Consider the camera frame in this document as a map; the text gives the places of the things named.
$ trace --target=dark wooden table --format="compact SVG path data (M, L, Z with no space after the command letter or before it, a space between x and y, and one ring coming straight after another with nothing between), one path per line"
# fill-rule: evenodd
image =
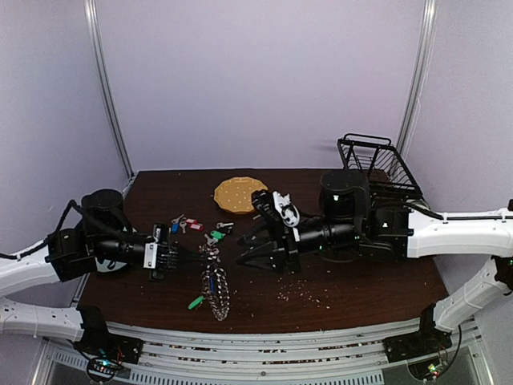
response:
M218 322L204 303L189 311L200 294L198 265L168 274L164 282L147 280L147 271L132 267L113 274L92 274L83 305L98 306L107 321L168 330L212 333L282 333L344 329L418 317L446 289L431 258L405 262L332 263L318 256L303 258L302 274L278 276L235 263L243 249L236 238L252 227L253 215L219 209L214 188L233 176L251 176L270 189L290 193L293 203L318 213L317 196L323 170L212 170L141 172L128 193L125 210L132 224L150 233L153 223L170 223L185 214L205 230L219 221L235 222L234 234L220 244L228 273L232 306ZM204 244L204 234L189 230L174 238L190 249Z

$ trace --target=green tag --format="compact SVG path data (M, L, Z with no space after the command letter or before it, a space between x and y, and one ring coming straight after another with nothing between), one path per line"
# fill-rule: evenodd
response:
M189 307L188 309L189 310L194 310L195 308L197 308L199 305L201 305L201 303L203 302L205 298L203 297L203 295L200 295L198 298L196 298L194 301L192 301L190 304L189 304Z
M215 239L221 240L226 234L223 234L221 231L213 230L210 232L210 235L212 235Z

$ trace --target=round plate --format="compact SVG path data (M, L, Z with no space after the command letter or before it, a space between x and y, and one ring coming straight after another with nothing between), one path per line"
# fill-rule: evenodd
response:
M258 179L248 176L232 178L217 186L214 192L214 201L229 213L252 213L255 209L251 204L251 194L254 191L267 189L267 186Z

